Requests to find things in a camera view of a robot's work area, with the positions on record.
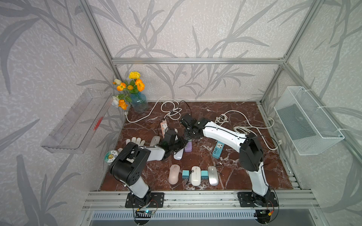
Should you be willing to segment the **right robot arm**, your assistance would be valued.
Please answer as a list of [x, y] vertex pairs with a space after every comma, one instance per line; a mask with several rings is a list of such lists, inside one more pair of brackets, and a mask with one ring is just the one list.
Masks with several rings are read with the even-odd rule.
[[185, 127], [184, 136], [187, 139], [212, 138], [237, 151], [240, 165], [250, 177], [253, 195], [263, 198], [269, 195], [270, 188], [264, 171], [264, 150], [256, 135], [231, 131], [206, 118], [196, 120], [190, 114], [182, 116], [180, 123]]

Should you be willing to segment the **teal power strip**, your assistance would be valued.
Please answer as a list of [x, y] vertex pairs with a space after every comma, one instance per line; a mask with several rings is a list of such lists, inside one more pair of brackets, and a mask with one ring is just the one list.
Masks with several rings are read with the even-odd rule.
[[224, 143], [217, 141], [215, 148], [212, 152], [212, 157], [219, 159], [224, 148]]

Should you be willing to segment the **teal usb charger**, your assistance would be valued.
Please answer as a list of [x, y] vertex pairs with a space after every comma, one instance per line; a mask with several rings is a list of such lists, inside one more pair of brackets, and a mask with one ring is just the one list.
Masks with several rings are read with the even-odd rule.
[[189, 176], [190, 176], [189, 170], [182, 171], [182, 179], [189, 179]]
[[201, 171], [201, 179], [208, 179], [208, 171], [202, 170]]

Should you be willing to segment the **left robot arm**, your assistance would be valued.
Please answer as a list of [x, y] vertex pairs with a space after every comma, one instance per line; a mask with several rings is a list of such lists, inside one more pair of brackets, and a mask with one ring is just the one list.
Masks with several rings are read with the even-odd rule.
[[164, 138], [156, 136], [149, 146], [130, 141], [110, 166], [110, 174], [122, 182], [137, 200], [148, 202], [150, 187], [141, 175], [147, 162], [162, 161], [186, 147], [188, 140], [175, 130], [168, 130]]

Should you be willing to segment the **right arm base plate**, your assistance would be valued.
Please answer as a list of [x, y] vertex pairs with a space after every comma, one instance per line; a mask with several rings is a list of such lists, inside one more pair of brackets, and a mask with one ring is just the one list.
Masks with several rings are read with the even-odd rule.
[[268, 190], [264, 196], [258, 195], [255, 192], [238, 192], [237, 196], [241, 207], [252, 208], [279, 206], [276, 194], [270, 190]]

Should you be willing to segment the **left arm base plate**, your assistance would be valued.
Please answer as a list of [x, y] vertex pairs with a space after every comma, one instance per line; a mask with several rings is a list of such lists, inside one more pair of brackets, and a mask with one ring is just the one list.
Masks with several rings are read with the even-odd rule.
[[164, 205], [165, 193], [148, 192], [144, 198], [139, 198], [132, 193], [127, 195], [125, 208], [162, 208]]

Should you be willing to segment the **pink wireless mouse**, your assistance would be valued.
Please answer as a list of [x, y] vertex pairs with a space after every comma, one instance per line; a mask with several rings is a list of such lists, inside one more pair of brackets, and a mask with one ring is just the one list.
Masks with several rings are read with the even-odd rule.
[[168, 181], [171, 185], [175, 185], [179, 181], [180, 166], [174, 164], [170, 167]]

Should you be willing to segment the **silver wireless mouse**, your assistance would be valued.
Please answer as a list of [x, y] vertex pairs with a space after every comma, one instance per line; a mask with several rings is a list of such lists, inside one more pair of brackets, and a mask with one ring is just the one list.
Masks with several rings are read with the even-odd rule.
[[207, 172], [208, 172], [209, 184], [211, 186], [217, 186], [219, 184], [219, 176], [217, 168], [215, 166], [208, 166]]

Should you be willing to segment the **lavender white wireless mouse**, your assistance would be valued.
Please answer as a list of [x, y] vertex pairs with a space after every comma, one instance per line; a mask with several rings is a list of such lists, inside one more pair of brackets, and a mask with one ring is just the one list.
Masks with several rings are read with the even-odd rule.
[[177, 152], [175, 152], [175, 153], [173, 154], [173, 158], [174, 158], [175, 160], [181, 160], [181, 159], [183, 158], [183, 153], [184, 153], [184, 148], [181, 149], [181, 150], [179, 150], [179, 151], [177, 151]]

